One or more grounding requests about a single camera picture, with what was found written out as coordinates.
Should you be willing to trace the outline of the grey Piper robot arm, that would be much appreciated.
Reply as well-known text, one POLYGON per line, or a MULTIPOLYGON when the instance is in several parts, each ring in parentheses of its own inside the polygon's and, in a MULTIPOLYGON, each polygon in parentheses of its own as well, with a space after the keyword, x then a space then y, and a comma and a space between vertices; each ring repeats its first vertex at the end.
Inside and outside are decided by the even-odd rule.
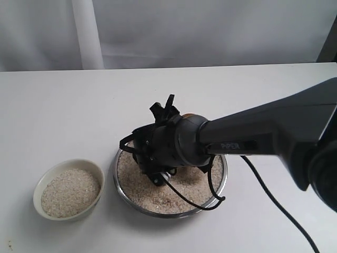
POLYGON ((133 131, 133 157, 146 174, 205 170, 219 154, 275 155, 297 187, 336 209, 336 79, 216 120, 155 103, 153 124, 133 131))

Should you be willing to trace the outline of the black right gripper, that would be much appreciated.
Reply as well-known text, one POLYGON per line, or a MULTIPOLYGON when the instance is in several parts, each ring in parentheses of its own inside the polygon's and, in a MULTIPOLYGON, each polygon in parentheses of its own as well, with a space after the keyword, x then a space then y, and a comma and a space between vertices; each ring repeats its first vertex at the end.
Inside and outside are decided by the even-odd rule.
POLYGON ((176 174, 176 154, 170 130, 154 123, 139 127, 132 132, 133 158, 141 171, 147 174, 155 186, 165 185, 163 174, 176 174))

